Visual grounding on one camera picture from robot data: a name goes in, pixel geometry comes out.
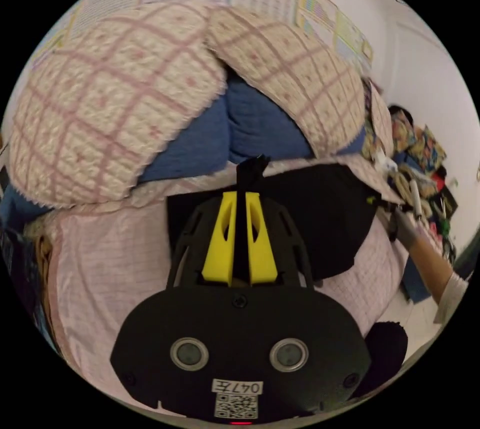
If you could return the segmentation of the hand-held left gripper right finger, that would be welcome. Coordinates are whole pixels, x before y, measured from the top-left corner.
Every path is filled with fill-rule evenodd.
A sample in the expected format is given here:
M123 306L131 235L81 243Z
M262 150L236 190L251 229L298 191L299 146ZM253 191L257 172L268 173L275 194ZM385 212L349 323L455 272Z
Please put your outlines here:
M245 209L250 284L273 284L277 280L278 270L258 193L245 193Z

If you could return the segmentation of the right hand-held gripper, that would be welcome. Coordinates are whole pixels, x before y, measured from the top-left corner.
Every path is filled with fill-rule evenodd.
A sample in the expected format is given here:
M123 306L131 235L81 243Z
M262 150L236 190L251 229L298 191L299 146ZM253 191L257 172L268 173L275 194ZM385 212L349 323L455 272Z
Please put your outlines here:
M376 196L369 196L366 198L366 202L371 206L376 206L376 216L380 219L390 242L394 243L398 236L398 224L396 220L397 212L401 212L404 209L402 203L396 203L387 201L383 198Z

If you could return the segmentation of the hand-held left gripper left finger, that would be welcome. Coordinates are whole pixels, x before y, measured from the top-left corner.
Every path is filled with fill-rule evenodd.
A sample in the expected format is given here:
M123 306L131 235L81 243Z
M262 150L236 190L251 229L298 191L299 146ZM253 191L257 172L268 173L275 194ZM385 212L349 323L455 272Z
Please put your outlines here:
M231 286L233 280L237 193L222 194L201 275L205 282Z

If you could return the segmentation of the person's right hand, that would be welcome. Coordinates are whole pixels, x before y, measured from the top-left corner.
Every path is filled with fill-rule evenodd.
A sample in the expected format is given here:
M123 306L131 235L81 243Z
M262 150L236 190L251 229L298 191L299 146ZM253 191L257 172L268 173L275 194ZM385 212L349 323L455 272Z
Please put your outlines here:
M415 221L412 221L408 214L397 209L394 213L396 238L403 247L410 252L415 242L422 236Z

